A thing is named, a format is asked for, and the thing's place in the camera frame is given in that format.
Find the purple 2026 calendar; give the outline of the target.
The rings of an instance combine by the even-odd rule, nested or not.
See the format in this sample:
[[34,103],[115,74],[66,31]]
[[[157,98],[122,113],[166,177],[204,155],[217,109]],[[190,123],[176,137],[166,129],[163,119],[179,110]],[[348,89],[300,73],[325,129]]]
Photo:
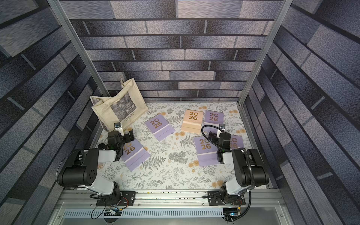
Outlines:
[[[204,115],[204,121],[203,125],[212,125],[215,127],[219,127],[219,124],[224,123],[224,113],[223,112],[217,112],[217,111],[211,111],[206,110]],[[218,130],[213,127],[205,127],[203,129],[204,133],[217,133]]]
[[230,149],[235,150],[235,149],[239,149],[239,148],[243,148],[243,147],[244,147],[243,137],[231,135]]
[[161,142],[175,132],[172,125],[161,114],[158,114],[145,122],[147,128]]
[[121,159],[129,171],[133,172],[150,157],[150,153],[143,145],[137,139],[134,139],[134,141],[125,143]]
[[200,167],[214,166],[220,164],[217,159],[217,147],[211,144],[203,136],[194,137],[194,144]]

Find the peach 2026 calendar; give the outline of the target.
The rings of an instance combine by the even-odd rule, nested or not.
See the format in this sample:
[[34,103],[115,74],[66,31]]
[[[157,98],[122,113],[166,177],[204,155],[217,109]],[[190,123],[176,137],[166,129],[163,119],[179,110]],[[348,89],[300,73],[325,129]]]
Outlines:
[[181,131],[200,134],[204,113],[196,110],[186,110],[183,118]]

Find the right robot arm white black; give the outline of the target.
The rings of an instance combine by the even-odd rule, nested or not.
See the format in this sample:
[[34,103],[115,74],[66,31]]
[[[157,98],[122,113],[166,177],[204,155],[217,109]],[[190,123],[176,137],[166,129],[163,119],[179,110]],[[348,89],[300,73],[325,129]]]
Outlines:
[[270,177],[256,149],[243,147],[232,150],[231,135],[221,132],[217,138],[217,160],[222,165],[231,165],[235,177],[224,182],[220,190],[221,202],[225,205],[239,202],[245,193],[255,187],[267,185]]

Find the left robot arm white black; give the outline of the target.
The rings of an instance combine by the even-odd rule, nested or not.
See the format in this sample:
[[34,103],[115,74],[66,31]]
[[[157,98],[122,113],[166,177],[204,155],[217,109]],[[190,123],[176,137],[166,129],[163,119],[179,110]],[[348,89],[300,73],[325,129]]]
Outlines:
[[98,165],[107,162],[117,162],[124,155],[124,146],[134,140],[133,130],[121,134],[119,131],[108,133],[108,144],[100,144],[97,148],[79,150],[71,153],[57,170],[56,181],[62,187],[83,187],[92,192],[91,198],[96,199],[97,206],[132,206],[134,191],[120,191],[119,185],[98,175]]

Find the cream canvas tote bag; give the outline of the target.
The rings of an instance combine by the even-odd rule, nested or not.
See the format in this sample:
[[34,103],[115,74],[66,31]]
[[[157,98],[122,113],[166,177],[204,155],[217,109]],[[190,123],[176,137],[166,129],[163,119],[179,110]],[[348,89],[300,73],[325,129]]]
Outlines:
[[133,78],[121,82],[121,86],[114,97],[90,96],[91,108],[107,132],[115,129],[115,123],[127,129],[149,110]]

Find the left aluminium frame post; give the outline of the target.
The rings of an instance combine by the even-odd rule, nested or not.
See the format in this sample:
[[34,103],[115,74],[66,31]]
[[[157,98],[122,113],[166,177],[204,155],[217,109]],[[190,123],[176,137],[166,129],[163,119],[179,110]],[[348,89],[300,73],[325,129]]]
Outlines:
[[80,55],[81,59],[83,60],[85,66],[89,70],[92,78],[94,79],[95,83],[99,87],[100,92],[105,97],[110,97],[110,94],[107,88],[104,85],[99,73],[97,72],[92,60],[90,59],[89,55],[87,54],[79,36],[77,35],[73,25],[71,24],[69,18],[67,17],[64,9],[62,8],[59,1],[55,0],[47,0],[50,8],[53,10],[55,16],[59,20],[60,24],[62,25],[64,31],[68,35],[69,39],[71,40],[73,46],[75,47],[76,51]]

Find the aluminium frame post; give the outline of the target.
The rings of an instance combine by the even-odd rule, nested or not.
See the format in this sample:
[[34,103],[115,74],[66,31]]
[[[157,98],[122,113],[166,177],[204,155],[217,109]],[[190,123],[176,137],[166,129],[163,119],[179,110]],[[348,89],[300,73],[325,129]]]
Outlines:
[[275,17],[273,24],[271,26],[271,29],[269,31],[269,34],[267,35],[264,45],[261,48],[260,55],[258,56],[257,60],[255,61],[255,64],[251,71],[250,77],[246,81],[245,87],[241,92],[241,95],[240,95],[240,98],[238,101],[239,107],[241,107],[244,104],[246,97],[249,94],[250,88],[252,87],[252,84],[255,80],[255,77],[259,74],[259,72],[261,70],[261,65],[265,59],[265,56],[267,55],[267,53],[274,41],[274,38],[280,28],[280,25],[282,24],[292,2],[293,2],[293,0],[282,1],[279,12],[277,13],[277,15]]
[[80,55],[81,59],[83,60],[85,66],[89,70],[92,78],[94,79],[95,83],[99,87],[100,92],[105,97],[110,97],[110,94],[107,88],[104,85],[99,73],[97,72],[92,60],[90,59],[89,55],[87,54],[79,36],[77,35],[73,25],[71,24],[69,18],[67,17],[64,9],[62,8],[59,1],[55,0],[47,0],[50,8],[53,10],[55,16],[59,20],[60,24],[62,25],[64,31],[68,35],[69,39],[71,40],[73,46],[75,47],[76,51]]

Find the right aluminium frame post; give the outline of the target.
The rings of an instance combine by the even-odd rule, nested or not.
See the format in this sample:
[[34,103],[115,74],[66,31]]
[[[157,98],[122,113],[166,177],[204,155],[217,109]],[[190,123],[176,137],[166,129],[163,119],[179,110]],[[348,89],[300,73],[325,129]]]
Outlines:
[[277,13],[277,15],[275,17],[273,24],[271,26],[271,29],[269,31],[269,34],[267,35],[264,45],[261,48],[260,55],[258,56],[257,60],[255,61],[255,64],[251,71],[250,77],[246,81],[245,87],[241,92],[241,95],[240,95],[240,98],[238,101],[239,107],[241,107],[244,104],[246,97],[249,94],[250,88],[252,87],[252,84],[255,80],[255,77],[259,74],[259,72],[261,70],[261,65],[265,59],[265,56],[267,55],[267,53],[274,41],[274,38],[280,28],[280,25],[282,24],[292,2],[293,2],[293,0],[282,1],[279,12]]

